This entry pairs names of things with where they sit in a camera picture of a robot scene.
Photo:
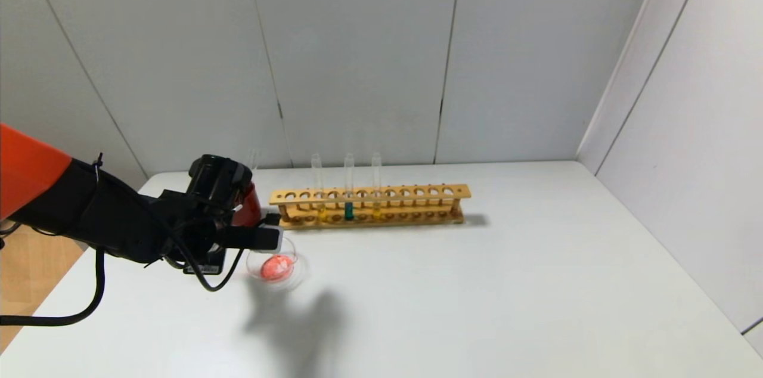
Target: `white table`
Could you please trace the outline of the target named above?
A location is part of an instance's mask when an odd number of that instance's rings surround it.
[[[467,223],[287,232],[310,275],[257,289],[240,266],[207,293],[166,264],[107,258],[85,321],[27,327],[0,357],[16,376],[763,376],[763,361],[660,244],[572,162],[385,167],[384,184],[466,182]],[[341,169],[325,172],[341,185]],[[356,185],[370,182],[359,168]],[[258,171],[308,187],[310,169]],[[160,174],[142,193],[183,190]],[[92,297],[94,254],[38,310]]]

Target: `red substance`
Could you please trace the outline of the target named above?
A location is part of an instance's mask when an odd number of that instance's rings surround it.
[[[265,281],[278,281],[291,275],[293,269],[294,261],[289,256],[275,254],[262,264],[259,275]]]

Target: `glass test tube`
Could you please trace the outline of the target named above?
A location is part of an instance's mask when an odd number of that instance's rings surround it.
[[[321,165],[321,155],[318,153],[315,153],[312,158],[310,159],[311,165],[313,166],[313,189],[315,190],[315,197],[321,198],[324,197],[324,177],[322,177],[322,165]],[[321,221],[328,220],[328,215],[326,212],[326,204],[319,203],[317,204],[318,209],[318,219]]]
[[[382,196],[382,155],[381,153],[374,153],[371,156],[371,168],[374,171],[374,197],[381,198]],[[374,202],[373,217],[376,220],[382,218],[382,203],[380,201]]]
[[[352,153],[347,153],[344,158],[344,196],[347,202],[344,203],[344,219],[352,220],[355,215],[352,212],[352,171],[355,169],[355,158]]]

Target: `panel seam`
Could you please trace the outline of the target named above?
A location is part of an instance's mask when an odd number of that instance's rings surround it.
[[[662,54],[664,54],[665,49],[668,47],[668,43],[670,43],[671,38],[673,38],[673,33],[675,32],[675,28],[678,25],[678,22],[681,21],[681,16],[684,15],[684,9],[686,8],[686,5],[689,3],[689,0],[684,0],[683,5],[681,6],[681,9],[678,11],[678,16],[676,16],[675,22],[673,22],[673,26],[670,29],[670,33],[668,33],[668,38],[665,39],[665,43],[662,44],[662,48],[660,49],[660,53],[657,55],[657,59],[655,60],[654,64],[652,64],[652,68],[649,69],[649,74],[646,76],[646,80],[644,81],[644,84],[641,86],[641,90],[638,91],[638,95],[635,98],[635,101],[633,101],[633,105],[628,110],[628,114],[626,114],[624,120],[622,120],[621,127],[618,129],[618,133],[615,135],[612,144],[610,144],[610,147],[607,149],[607,153],[605,153],[604,158],[601,160],[601,163],[599,164],[599,167],[596,169],[596,172],[594,172],[594,176],[598,176],[599,172],[603,168],[605,162],[607,161],[607,158],[610,156],[610,152],[612,151],[615,144],[618,142],[618,138],[622,133],[622,129],[625,128],[625,125],[627,125],[628,120],[630,119],[630,115],[633,113],[633,109],[638,104],[638,101],[641,99],[641,95],[644,93],[644,90],[646,89],[646,85],[649,84],[649,80],[652,79],[652,74],[655,72],[655,68],[657,68],[657,65],[660,63],[660,59],[662,58]]]
[[[453,0],[453,12],[450,17],[450,35],[448,36],[448,52],[445,57],[445,73],[442,77],[442,93],[439,98],[439,114],[437,116],[437,134],[434,141],[434,156],[432,157],[432,164],[437,164],[437,150],[439,148],[439,132],[442,127],[442,108],[445,105],[445,88],[448,83],[448,68],[450,65],[450,50],[453,44],[453,29],[455,28],[455,6],[458,5],[458,0]]]
[[[281,100],[278,99],[278,89],[275,86],[275,74],[273,73],[273,63],[270,58],[270,49],[268,47],[268,41],[265,39],[265,25],[262,24],[262,17],[259,14],[259,6],[257,0],[254,1],[254,11],[257,14],[257,24],[259,25],[259,34],[262,37],[262,45],[265,47],[265,56],[268,59],[268,69],[270,71],[270,82],[273,84],[273,95],[275,96],[275,104],[278,106],[278,116],[281,118],[281,129],[284,132],[284,144],[286,145],[286,153],[289,155],[289,165],[294,168],[294,158],[291,155],[291,147],[289,146],[289,134],[286,132],[286,118],[284,118],[283,107],[281,107]]]
[[[114,124],[114,127],[117,128],[117,132],[119,133],[119,136],[122,137],[122,141],[125,142],[125,146],[128,148],[128,151],[130,151],[130,154],[133,156],[133,159],[135,160],[135,163],[137,164],[138,168],[141,169],[141,172],[144,175],[144,177],[146,179],[149,179],[148,172],[145,171],[144,166],[141,164],[141,161],[135,154],[133,147],[131,147],[130,145],[130,141],[128,141],[128,139],[125,136],[125,133],[123,133],[122,128],[119,127],[119,123],[117,123],[117,120],[114,118],[114,115],[111,113],[111,111],[109,111],[108,106],[106,105],[106,101],[104,101],[103,96],[101,96],[101,93],[98,92],[98,87],[95,86],[95,82],[93,82],[92,77],[90,77],[90,73],[88,73],[87,68],[85,68],[85,63],[82,62],[82,58],[79,57],[79,54],[77,54],[77,50],[74,49],[74,43],[72,42],[71,38],[69,38],[69,34],[66,33],[66,29],[64,29],[61,19],[58,17],[57,12],[55,12],[54,6],[52,6],[52,1],[45,0],[45,3],[50,9],[50,12],[52,13],[52,16],[54,17],[55,22],[58,24],[58,27],[61,30],[61,33],[63,34],[63,37],[66,39],[66,43],[68,43],[69,49],[71,49],[72,53],[74,54],[74,58],[77,59],[77,63],[79,63],[79,67],[82,69],[82,73],[85,74],[85,77],[87,78],[88,83],[90,83],[90,87],[93,88],[93,92],[95,92],[95,96],[98,97],[98,101],[100,101],[101,105],[104,107],[104,110],[106,110],[106,114],[108,114],[109,118],[111,119],[111,122]]]

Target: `white wall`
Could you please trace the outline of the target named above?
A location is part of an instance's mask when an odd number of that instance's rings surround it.
[[[618,136],[668,41],[686,0],[644,0],[625,49],[601,98],[578,160],[594,174]]]
[[[50,0],[149,174],[203,153],[288,166],[254,0]]]
[[[140,188],[147,177],[46,0],[0,0],[0,120]]]
[[[257,0],[291,158],[431,163],[453,0]]]
[[[763,315],[762,24],[760,0],[689,0],[598,175],[737,329]]]
[[[458,0],[437,162],[575,158],[642,0]]]
[[[49,3],[85,79],[61,89],[67,117],[97,112],[68,90],[98,92],[134,152],[125,161],[152,175],[202,153],[247,160],[253,147],[262,166],[314,152],[341,164],[349,151],[363,164],[377,150],[386,163],[573,158],[641,0]],[[4,24],[36,27],[20,13]],[[25,81],[65,58],[28,33],[40,45],[24,49]],[[2,58],[23,54],[9,36]],[[2,84],[4,101],[32,103]]]

